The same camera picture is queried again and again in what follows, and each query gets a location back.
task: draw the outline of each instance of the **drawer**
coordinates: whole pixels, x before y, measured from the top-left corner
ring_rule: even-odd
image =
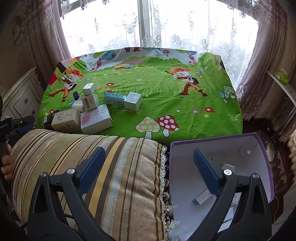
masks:
[[[1,121],[3,121],[6,117],[11,117],[11,118],[15,119],[15,116],[10,111],[8,106],[6,106],[5,109],[2,111]]]
[[[34,98],[22,117],[33,115],[35,117],[35,122],[36,122],[38,117],[39,106],[40,106],[40,103],[36,98]]]
[[[35,95],[33,94],[31,87],[28,86],[25,91],[19,95],[19,98],[13,107],[22,116],[34,98]]]

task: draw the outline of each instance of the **black box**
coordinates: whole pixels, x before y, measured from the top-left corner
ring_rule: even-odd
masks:
[[[57,109],[54,112],[50,113],[47,117],[43,118],[43,126],[48,130],[54,130],[52,128],[52,120],[54,118],[54,114],[60,112],[61,109]]]

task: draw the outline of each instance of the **bed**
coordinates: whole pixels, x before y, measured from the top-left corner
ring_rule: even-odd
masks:
[[[242,114],[221,58],[210,52],[129,47],[85,54],[60,62],[43,95],[37,127],[60,108],[71,108],[95,83],[104,92],[142,94],[137,112],[108,105],[113,127],[99,135],[172,141],[242,133]]]

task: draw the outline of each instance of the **finger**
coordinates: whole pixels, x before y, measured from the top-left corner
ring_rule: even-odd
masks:
[[[11,157],[11,155],[5,155],[4,157],[2,157],[2,164],[3,165],[10,165],[13,163],[13,159]]]
[[[11,153],[11,146],[9,144],[7,144],[6,151],[8,154]]]
[[[9,173],[9,174],[7,174],[7,175],[4,175],[4,178],[5,178],[6,180],[12,180],[12,172]]]
[[[3,174],[11,173],[12,169],[13,169],[13,165],[6,165],[6,166],[1,167],[1,171]]]

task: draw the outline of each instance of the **red polka dot mushroom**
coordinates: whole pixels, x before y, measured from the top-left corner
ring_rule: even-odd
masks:
[[[163,135],[168,137],[170,135],[169,131],[179,130],[178,124],[175,122],[174,117],[171,115],[166,115],[158,118],[157,123],[163,127]]]

